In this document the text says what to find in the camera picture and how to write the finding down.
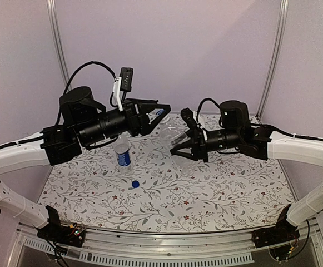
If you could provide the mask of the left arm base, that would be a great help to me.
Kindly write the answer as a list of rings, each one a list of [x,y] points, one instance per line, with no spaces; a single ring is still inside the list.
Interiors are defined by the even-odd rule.
[[[43,228],[37,228],[37,236],[47,241],[81,248],[85,240],[86,228],[75,222],[64,226],[61,224],[58,211],[55,208],[47,205],[46,209],[48,224]]]

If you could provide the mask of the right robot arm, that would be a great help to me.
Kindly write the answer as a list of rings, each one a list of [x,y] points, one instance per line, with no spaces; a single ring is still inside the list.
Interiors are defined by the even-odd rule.
[[[199,122],[199,112],[185,108],[181,117],[188,127],[186,141],[174,141],[171,155],[208,162],[213,151],[236,149],[260,160],[290,160],[323,167],[323,138],[287,133],[275,126],[251,123],[247,105],[237,100],[217,105],[221,129],[207,131]],[[283,242],[306,219],[323,211],[323,184],[301,200],[284,208],[271,238]]]

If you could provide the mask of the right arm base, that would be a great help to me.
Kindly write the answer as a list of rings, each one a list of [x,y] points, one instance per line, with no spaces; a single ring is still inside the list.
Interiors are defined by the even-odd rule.
[[[300,237],[297,226],[285,222],[272,227],[259,228],[251,232],[251,240],[256,248],[284,243]]]

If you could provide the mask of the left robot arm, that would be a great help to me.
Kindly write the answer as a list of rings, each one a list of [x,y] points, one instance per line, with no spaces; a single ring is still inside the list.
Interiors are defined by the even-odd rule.
[[[93,99],[87,86],[74,88],[59,99],[63,124],[44,128],[22,140],[0,145],[0,175],[35,166],[55,166],[82,153],[108,145],[124,132],[131,136],[150,134],[171,111],[157,100],[125,99],[119,108],[107,111]],[[62,241],[66,229],[51,208],[40,208],[0,181],[0,209]]]

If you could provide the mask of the small clear bottle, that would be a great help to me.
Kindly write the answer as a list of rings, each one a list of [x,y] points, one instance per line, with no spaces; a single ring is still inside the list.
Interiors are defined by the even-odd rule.
[[[166,154],[171,158],[180,170],[185,174],[190,174],[195,167],[195,161],[186,159],[181,156],[172,156],[170,150],[178,142],[186,141],[187,135],[184,131],[180,130],[175,124],[173,118],[167,115],[159,124],[159,136],[162,147],[166,150]]]

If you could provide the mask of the clear bottle with blue label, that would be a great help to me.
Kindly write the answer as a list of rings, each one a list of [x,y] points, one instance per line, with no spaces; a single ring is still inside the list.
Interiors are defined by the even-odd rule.
[[[113,148],[116,155],[118,169],[122,173],[131,172],[133,169],[133,163],[127,136],[124,134],[119,135]]]

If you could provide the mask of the white and blue bottle cap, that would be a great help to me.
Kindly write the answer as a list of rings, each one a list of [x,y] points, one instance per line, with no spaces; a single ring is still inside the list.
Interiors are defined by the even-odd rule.
[[[157,110],[156,111],[156,113],[155,113],[155,115],[156,116],[160,116],[161,114],[163,114],[164,113],[164,109],[160,109],[160,110]]]

